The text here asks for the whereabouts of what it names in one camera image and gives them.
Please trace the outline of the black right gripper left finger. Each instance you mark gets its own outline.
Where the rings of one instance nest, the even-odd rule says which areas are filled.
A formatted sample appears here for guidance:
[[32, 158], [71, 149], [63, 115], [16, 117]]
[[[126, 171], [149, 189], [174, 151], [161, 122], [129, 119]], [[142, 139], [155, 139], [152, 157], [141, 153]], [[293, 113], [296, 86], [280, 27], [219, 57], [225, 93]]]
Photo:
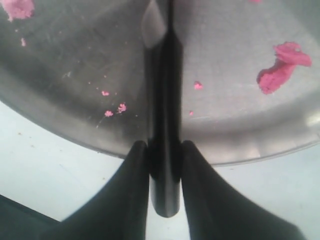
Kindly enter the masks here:
[[41, 240], [144, 240], [149, 198], [147, 145], [136, 141], [106, 185]]

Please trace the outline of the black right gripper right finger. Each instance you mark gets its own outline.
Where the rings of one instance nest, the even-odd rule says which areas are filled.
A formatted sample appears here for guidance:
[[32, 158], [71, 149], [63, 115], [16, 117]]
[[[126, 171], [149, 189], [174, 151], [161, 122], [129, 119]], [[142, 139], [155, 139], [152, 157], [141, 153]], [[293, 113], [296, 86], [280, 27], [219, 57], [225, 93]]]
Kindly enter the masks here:
[[183, 151], [182, 191], [192, 240], [304, 240], [294, 224], [229, 185], [189, 140]]

